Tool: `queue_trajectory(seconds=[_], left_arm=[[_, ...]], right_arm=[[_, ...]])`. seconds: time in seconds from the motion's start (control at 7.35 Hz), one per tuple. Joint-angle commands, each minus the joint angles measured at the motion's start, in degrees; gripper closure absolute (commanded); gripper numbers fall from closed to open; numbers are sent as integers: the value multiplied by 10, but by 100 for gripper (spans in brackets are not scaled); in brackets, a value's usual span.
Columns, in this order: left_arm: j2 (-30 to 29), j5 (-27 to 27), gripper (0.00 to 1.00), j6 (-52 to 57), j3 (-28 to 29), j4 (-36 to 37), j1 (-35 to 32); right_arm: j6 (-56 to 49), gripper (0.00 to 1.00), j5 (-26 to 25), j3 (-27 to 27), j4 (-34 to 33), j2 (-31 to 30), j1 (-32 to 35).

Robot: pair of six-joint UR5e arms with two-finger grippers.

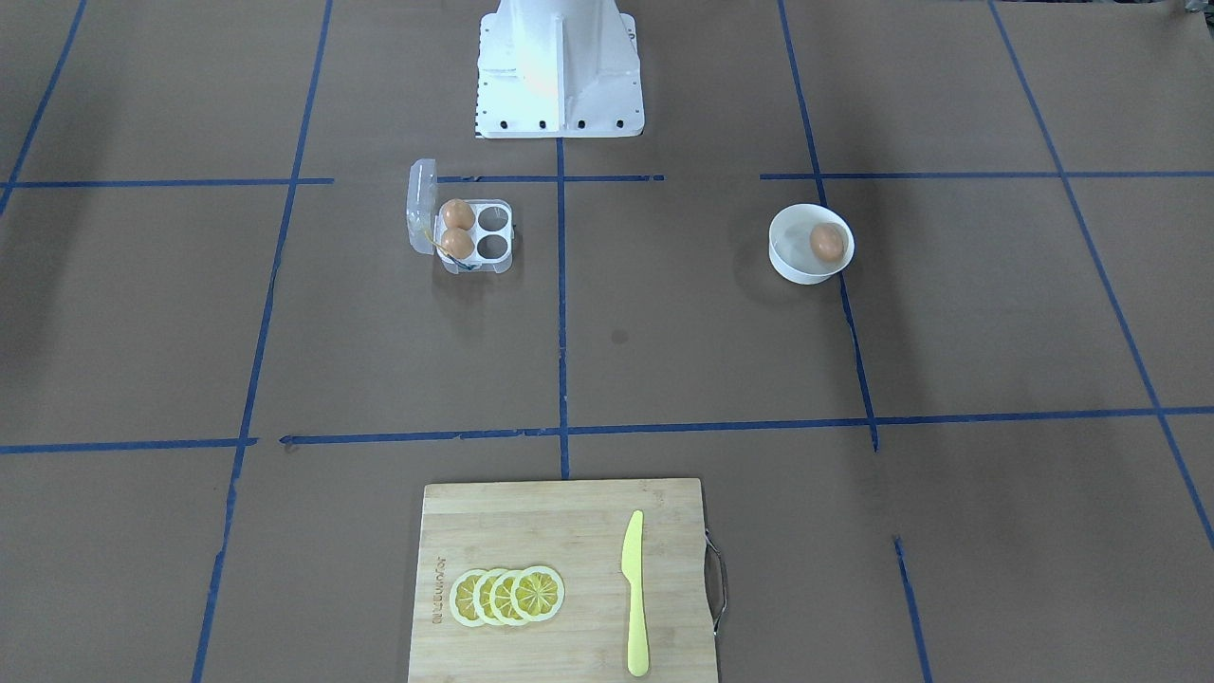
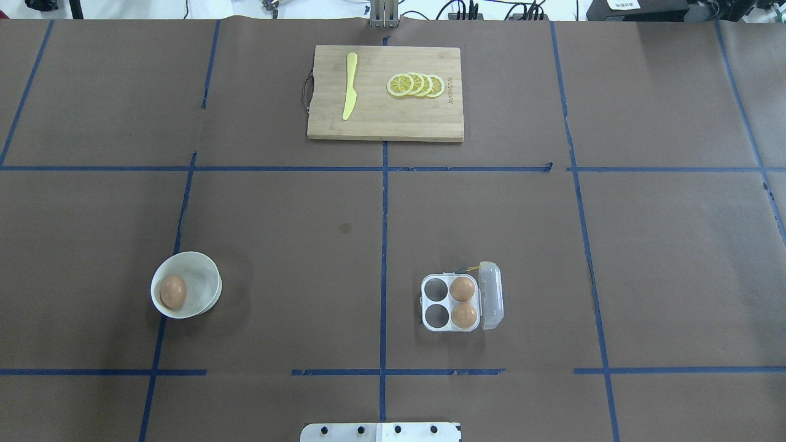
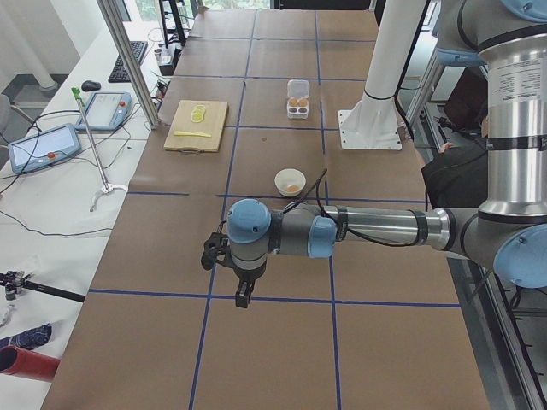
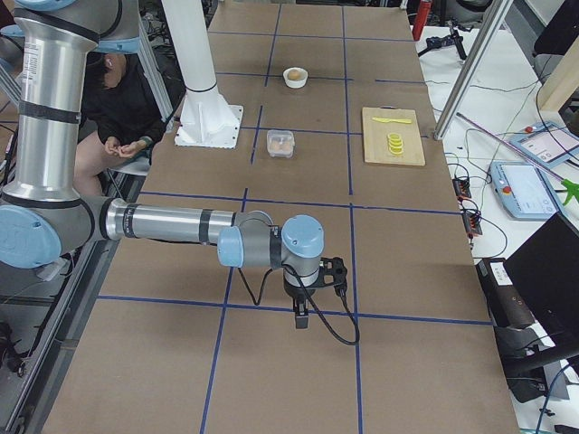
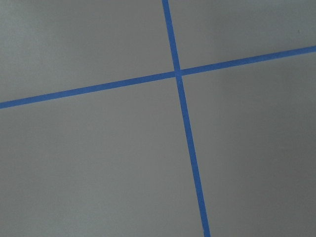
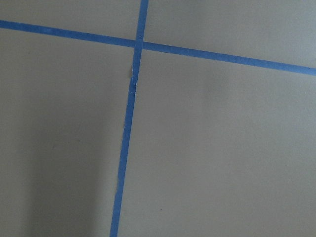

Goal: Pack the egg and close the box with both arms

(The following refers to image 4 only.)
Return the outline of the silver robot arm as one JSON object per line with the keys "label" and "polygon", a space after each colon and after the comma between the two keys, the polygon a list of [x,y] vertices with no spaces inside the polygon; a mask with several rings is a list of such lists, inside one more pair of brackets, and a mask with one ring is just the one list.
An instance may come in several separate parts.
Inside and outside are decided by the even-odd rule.
{"label": "silver robot arm", "polygon": [[214,245],[226,267],[281,269],[297,327],[324,282],[324,231],[307,215],[275,225],[265,212],[166,208],[85,196],[73,187],[89,52],[136,52],[135,1],[20,1],[24,32],[14,180],[1,193],[1,260],[34,269],[90,241],[121,238]]}

